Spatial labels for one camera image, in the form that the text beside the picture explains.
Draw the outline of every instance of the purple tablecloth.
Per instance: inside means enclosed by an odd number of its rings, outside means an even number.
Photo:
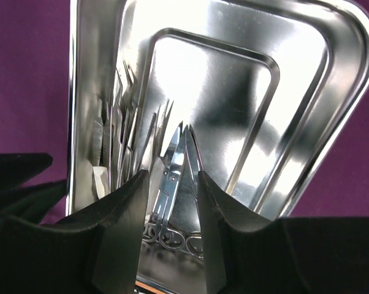
[[[0,153],[50,153],[33,184],[66,177],[68,60],[69,0],[0,0]],[[294,215],[369,216],[369,91]]]

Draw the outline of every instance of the silver tray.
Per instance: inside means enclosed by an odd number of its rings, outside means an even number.
[[[269,219],[287,216],[369,86],[369,16],[344,0],[72,0],[67,213],[94,201],[93,118],[123,60],[137,80],[135,154],[153,112],[174,100],[204,169]],[[183,181],[171,221],[198,231]],[[143,244],[138,280],[206,293],[202,261]]]

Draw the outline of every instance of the purple background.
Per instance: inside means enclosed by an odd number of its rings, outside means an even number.
[[[359,3],[369,11],[369,0]],[[0,153],[48,152],[31,181],[66,177],[69,0],[0,0]],[[369,216],[369,91],[295,209]],[[46,217],[64,215],[62,200]]]

